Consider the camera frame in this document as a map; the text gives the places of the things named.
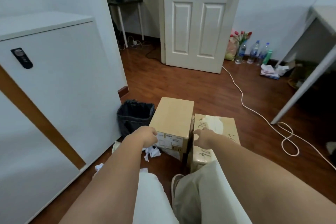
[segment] forearm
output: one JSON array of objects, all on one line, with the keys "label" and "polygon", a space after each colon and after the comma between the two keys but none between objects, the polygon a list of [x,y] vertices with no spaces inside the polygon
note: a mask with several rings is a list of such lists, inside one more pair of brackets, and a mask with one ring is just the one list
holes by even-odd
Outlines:
[{"label": "forearm", "polygon": [[127,136],[60,223],[132,223],[142,146]]},{"label": "forearm", "polygon": [[335,205],[274,162],[223,136],[212,149],[253,223],[330,223]]}]

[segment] trash bin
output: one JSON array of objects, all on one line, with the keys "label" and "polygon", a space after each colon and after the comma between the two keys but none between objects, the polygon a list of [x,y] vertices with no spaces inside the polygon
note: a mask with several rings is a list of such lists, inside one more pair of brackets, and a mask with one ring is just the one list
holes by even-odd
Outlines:
[{"label": "trash bin", "polygon": [[125,138],[141,126],[148,126],[155,112],[154,104],[126,100],[117,112],[121,135]]}]

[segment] khaki pants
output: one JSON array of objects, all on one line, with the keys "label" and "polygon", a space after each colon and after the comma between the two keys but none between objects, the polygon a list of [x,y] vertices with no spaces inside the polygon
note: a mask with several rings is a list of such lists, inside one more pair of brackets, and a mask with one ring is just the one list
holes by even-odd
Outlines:
[{"label": "khaki pants", "polygon": [[179,181],[173,211],[157,177],[140,173],[133,223],[251,224],[217,161]]}]

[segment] electrical cord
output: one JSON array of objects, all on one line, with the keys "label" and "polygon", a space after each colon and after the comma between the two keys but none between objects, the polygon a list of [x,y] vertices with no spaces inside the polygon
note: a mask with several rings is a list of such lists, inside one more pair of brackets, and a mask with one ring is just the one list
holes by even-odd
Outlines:
[{"label": "electrical cord", "polygon": [[[277,125],[280,127],[280,128],[282,128],[283,130],[285,130],[285,131],[287,131],[288,133],[290,133],[290,135],[288,136],[288,137],[286,137],[286,136],[284,136],[283,134],[281,134],[279,131],[277,131],[267,120],[266,120],[266,118],[264,117],[264,116],[262,116],[261,114],[259,114],[259,113],[257,113],[256,111],[254,111],[254,110],[252,110],[251,108],[248,108],[246,105],[244,105],[244,103],[243,103],[243,92],[242,92],[242,90],[238,87],[238,85],[235,83],[235,81],[233,80],[233,77],[232,77],[232,75],[230,74],[230,72],[224,67],[224,66],[222,66],[222,68],[224,68],[224,70],[226,71],[226,72],[228,72],[228,74],[230,75],[230,77],[231,77],[231,79],[232,79],[232,82],[233,82],[233,84],[238,88],[238,90],[241,92],[241,104],[243,105],[243,107],[245,107],[245,108],[247,108],[247,109],[249,109],[250,111],[252,111],[252,112],[254,112],[254,113],[256,113],[257,115],[259,115],[260,117],[262,117],[266,122],[267,122],[267,124],[268,125],[270,125],[271,126],[271,128],[273,128],[274,130],[275,130],[275,132],[277,132],[279,135],[281,135],[284,139],[282,140],[282,142],[281,142],[281,147],[282,147],[282,149],[283,149],[283,151],[286,153],[286,154],[288,154],[288,155],[290,155],[290,156],[292,156],[292,157],[296,157],[297,155],[299,155],[299,153],[300,153],[300,150],[299,150],[299,147],[297,147],[297,145],[293,142],[293,141],[291,141],[289,138],[291,138],[292,136],[296,136],[296,137],[298,137],[298,138],[300,138],[302,141],[304,141],[304,142],[306,142],[307,144],[309,144],[310,146],[312,146],[313,147],[313,149],[314,150],[316,150],[317,151],[317,153],[318,154],[320,154],[321,155],[321,157],[326,161],[326,162],[328,162],[328,164],[329,165],[331,165],[332,167],[333,167],[333,169],[336,171],[336,167],[334,167],[334,165],[332,164],[332,163],[330,163],[310,142],[308,142],[308,141],[306,141],[306,140],[304,140],[303,138],[301,138],[301,137],[299,137],[299,136],[297,136],[296,134],[294,134],[294,132],[293,132],[293,130],[292,130],[292,128],[290,127],[290,126],[288,126],[286,123],[284,123],[284,122],[281,122],[281,121],[279,121],[278,123],[277,123]],[[280,126],[280,124],[284,124],[284,125],[286,125],[289,129],[290,129],[290,131],[288,131],[287,129],[285,129],[285,128],[283,128],[282,126]],[[290,154],[290,153],[288,153],[286,150],[285,150],[285,148],[284,148],[284,142],[286,141],[286,140],[288,140],[289,142],[291,142],[292,143],[292,145],[294,145],[295,146],[295,148],[296,148],[296,150],[297,150],[297,153],[296,154]]]}]

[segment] green bottle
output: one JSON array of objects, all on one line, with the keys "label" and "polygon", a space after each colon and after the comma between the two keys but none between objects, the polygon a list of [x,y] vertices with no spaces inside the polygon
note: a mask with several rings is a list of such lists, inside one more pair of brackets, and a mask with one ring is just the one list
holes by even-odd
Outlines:
[{"label": "green bottle", "polygon": [[268,61],[270,60],[270,58],[271,58],[271,56],[272,56],[272,50],[269,50],[268,52],[267,52],[267,55],[266,55],[266,57],[264,58],[264,61],[262,62],[264,65],[267,65],[267,63],[268,63]]}]

